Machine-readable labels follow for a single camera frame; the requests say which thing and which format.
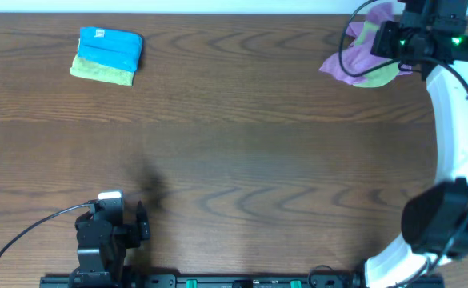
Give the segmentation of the purple microfibre cloth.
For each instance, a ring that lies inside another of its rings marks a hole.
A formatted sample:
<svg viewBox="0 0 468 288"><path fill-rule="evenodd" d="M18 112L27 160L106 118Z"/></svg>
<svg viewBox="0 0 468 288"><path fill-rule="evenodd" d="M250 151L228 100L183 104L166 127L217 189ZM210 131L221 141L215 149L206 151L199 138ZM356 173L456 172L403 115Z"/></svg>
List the purple microfibre cloth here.
<svg viewBox="0 0 468 288"><path fill-rule="evenodd" d="M384 21L394 19L393 5L389 2L373 6L367 13L364 22L352 22L346 29L346 35L353 38L351 44L342 51L342 63L352 74L374 68L389 61L370 53L374 43L376 32ZM377 88L393 81L397 76L411 74L411 71L401 71L397 63L389 64L379 70L375 70L360 77L351 77L346 74L338 59L338 53L329 56L320 72L331 75L336 80L348 85L361 88Z"/></svg>

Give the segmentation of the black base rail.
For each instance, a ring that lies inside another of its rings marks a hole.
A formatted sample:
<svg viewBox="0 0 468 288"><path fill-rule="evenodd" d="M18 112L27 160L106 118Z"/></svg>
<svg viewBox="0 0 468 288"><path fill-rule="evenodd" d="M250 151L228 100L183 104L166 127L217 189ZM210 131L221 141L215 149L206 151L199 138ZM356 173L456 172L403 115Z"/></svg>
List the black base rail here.
<svg viewBox="0 0 468 288"><path fill-rule="evenodd" d="M41 288L63 287L129 287L129 288L342 288L364 287L361 280L353 280L348 274L313 274L310 278L299 276L175 276L173 274L125 275L120 282L94 284L83 276L46 276L40 278ZM443 288L440 276L421 277L406 287Z"/></svg>

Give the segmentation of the folded green cloth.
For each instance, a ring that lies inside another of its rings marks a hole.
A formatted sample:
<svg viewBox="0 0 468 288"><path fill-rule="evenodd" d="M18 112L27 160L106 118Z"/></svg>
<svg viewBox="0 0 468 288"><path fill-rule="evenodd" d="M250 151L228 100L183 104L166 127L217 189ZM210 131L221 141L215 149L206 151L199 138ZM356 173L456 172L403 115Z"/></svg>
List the folded green cloth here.
<svg viewBox="0 0 468 288"><path fill-rule="evenodd" d="M120 86L132 86L134 81L133 72L104 66L96 62L85 60L77 55L72 62L70 74L77 78L107 82Z"/></svg>

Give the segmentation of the crumpled green cloth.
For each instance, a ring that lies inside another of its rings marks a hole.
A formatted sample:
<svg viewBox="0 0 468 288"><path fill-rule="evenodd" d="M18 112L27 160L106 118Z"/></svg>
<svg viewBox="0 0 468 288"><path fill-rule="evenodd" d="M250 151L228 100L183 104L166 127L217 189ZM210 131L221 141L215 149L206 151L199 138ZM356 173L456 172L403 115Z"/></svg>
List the crumpled green cloth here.
<svg viewBox="0 0 468 288"><path fill-rule="evenodd" d="M364 70L368 70L374 66L388 62L388 59L375 57L370 53L377 30L378 26L376 24L365 21L362 24L362 29L357 33L356 39L352 42L352 47L360 48L360 51L354 54L355 59L352 62L352 65L357 72L359 70L363 72ZM361 88L381 87L391 82L399 75L399 73L398 64L393 63L366 74L361 77L354 86Z"/></svg>

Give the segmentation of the folded blue cloth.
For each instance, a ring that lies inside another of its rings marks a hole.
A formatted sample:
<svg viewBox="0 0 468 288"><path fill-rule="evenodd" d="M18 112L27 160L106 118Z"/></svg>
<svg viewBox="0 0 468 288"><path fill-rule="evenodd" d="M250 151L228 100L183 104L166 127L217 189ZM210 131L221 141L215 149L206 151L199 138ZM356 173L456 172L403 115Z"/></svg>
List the folded blue cloth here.
<svg viewBox="0 0 468 288"><path fill-rule="evenodd" d="M127 72L136 72L143 46L138 34L99 27L80 29L78 56Z"/></svg>

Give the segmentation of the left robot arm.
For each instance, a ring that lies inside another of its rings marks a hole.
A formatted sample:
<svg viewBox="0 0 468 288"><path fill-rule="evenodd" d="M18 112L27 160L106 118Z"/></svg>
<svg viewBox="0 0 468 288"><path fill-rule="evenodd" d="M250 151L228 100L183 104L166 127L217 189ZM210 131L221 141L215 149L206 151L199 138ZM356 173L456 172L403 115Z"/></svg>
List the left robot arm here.
<svg viewBox="0 0 468 288"><path fill-rule="evenodd" d="M124 261L128 249L150 239L146 208L138 202L135 221L125 224L122 198L92 200L88 206L75 222L79 267L70 274L68 287L130 286L134 280Z"/></svg>

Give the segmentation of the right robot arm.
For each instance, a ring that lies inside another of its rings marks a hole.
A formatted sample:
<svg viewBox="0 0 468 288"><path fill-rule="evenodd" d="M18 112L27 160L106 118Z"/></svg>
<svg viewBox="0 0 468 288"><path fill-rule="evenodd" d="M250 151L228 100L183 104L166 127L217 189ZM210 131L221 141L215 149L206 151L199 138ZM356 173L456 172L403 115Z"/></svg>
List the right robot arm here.
<svg viewBox="0 0 468 288"><path fill-rule="evenodd" d="M400 235L364 265L365 287L408 287L468 255L467 0L408 1L384 22L372 54L419 66L434 108L434 184L406 204Z"/></svg>

